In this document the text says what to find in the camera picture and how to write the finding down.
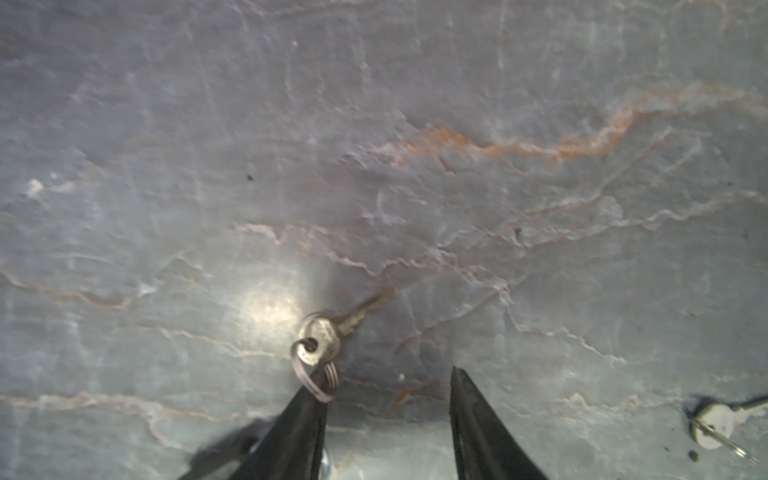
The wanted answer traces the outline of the key with ring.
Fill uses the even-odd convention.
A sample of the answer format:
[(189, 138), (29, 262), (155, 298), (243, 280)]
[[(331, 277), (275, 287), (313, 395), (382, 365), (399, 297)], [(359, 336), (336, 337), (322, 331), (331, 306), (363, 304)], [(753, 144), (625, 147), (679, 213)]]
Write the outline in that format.
[(343, 342), (369, 316), (396, 296), (394, 287), (385, 288), (340, 315), (309, 314), (301, 323), (290, 347), (291, 364), (302, 386), (318, 401), (332, 402), (340, 388), (334, 360)]

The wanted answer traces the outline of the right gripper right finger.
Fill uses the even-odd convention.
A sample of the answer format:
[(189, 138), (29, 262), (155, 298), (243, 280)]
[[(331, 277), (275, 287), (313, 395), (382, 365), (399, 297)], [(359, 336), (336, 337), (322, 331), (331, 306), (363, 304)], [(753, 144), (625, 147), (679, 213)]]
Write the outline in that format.
[(460, 480), (545, 480), (473, 382), (458, 367), (451, 372), (450, 421)]

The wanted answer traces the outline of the small key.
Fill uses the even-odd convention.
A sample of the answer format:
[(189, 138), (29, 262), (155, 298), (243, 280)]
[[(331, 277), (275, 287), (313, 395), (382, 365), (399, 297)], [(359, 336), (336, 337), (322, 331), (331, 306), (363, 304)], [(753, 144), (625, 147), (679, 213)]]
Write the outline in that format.
[(706, 450), (724, 447), (737, 457), (759, 465), (759, 458), (736, 444), (731, 437), (750, 418), (766, 414), (766, 397), (745, 404), (709, 403), (690, 418), (691, 436), (699, 447)]

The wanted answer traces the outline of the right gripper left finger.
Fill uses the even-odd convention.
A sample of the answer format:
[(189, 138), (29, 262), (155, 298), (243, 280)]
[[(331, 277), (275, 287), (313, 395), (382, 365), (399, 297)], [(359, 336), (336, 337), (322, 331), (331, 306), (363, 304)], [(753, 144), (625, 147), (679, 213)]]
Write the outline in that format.
[(328, 405), (302, 387), (255, 451), (230, 475), (234, 480), (319, 480), (330, 476), (325, 450)]

